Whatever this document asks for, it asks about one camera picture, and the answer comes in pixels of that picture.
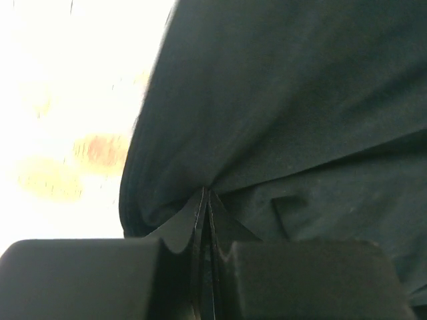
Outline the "black t shirt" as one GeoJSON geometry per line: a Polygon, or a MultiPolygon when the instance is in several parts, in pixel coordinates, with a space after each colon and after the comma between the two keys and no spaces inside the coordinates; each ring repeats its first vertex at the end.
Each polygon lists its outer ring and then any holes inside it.
{"type": "Polygon", "coordinates": [[[178,1],[119,192],[143,237],[199,189],[263,240],[373,241],[426,303],[426,2],[178,1]]]}

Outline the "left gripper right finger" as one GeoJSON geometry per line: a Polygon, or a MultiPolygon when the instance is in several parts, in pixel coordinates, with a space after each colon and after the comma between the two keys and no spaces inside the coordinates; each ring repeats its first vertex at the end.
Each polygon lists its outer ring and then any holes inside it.
{"type": "Polygon", "coordinates": [[[262,241],[207,202],[216,319],[414,319],[391,262],[366,241],[262,241]]]}

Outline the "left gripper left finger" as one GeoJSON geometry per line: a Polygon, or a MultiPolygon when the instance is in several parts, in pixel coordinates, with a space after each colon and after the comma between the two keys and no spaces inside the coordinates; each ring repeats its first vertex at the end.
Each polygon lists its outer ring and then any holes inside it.
{"type": "Polygon", "coordinates": [[[2,319],[199,319],[204,193],[146,237],[32,239],[1,256],[2,319]]]}

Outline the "floral patterned table mat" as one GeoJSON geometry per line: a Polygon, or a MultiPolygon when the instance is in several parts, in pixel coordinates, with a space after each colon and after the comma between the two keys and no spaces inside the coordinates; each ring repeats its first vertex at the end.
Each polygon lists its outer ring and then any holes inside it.
{"type": "Polygon", "coordinates": [[[120,238],[119,184],[172,1],[1,2],[1,249],[120,238]]]}

